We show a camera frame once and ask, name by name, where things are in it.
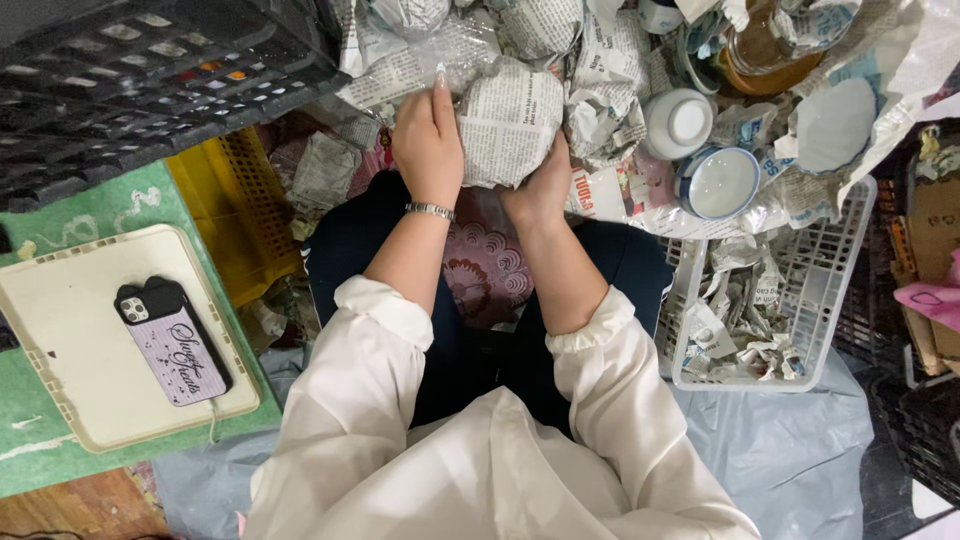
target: white blouse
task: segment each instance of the white blouse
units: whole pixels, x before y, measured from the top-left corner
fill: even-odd
[[[408,431],[429,316],[362,276],[335,300],[253,475],[244,540],[759,538],[687,440],[615,288],[584,328],[546,336],[580,444],[504,387]]]

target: white sleeve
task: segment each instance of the white sleeve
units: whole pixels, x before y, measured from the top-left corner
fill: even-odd
[[[609,461],[634,509],[603,520],[618,538],[759,538],[686,438],[654,342],[622,292],[611,286],[585,327],[546,345],[574,438]]]
[[[430,317],[362,276],[334,300],[339,309],[290,388],[276,450],[251,480],[244,540],[307,536],[318,513],[406,449]]]

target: wooden floor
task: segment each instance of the wooden floor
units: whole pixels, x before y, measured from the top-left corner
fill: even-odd
[[[0,499],[0,532],[40,530],[69,530],[84,540],[126,540],[168,532],[163,511],[144,499],[126,469]]]

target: elastic cuff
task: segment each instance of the elastic cuff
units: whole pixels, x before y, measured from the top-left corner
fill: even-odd
[[[353,276],[333,292],[337,307],[370,315],[381,327],[399,335],[421,351],[433,343],[433,323],[420,305],[403,298],[383,282]]]
[[[634,305],[626,295],[610,285],[607,296],[593,312],[590,322],[575,332],[563,335],[547,335],[546,348],[554,355],[570,354],[604,346],[634,317]]]

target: dark pants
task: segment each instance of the dark pants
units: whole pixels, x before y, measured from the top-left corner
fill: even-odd
[[[337,310],[333,291],[363,273],[408,202],[410,194],[400,176],[381,171],[367,192],[328,213],[304,244],[322,325]],[[673,279],[673,268],[657,240],[617,223],[587,221],[573,231],[604,279],[627,295],[640,325],[653,335],[663,289]],[[553,380],[553,357],[543,342],[546,328],[536,290],[513,334],[479,331],[464,327],[444,277],[438,276],[432,321],[434,342],[426,352],[411,428],[459,412],[502,384],[539,422],[570,436],[570,403]]]

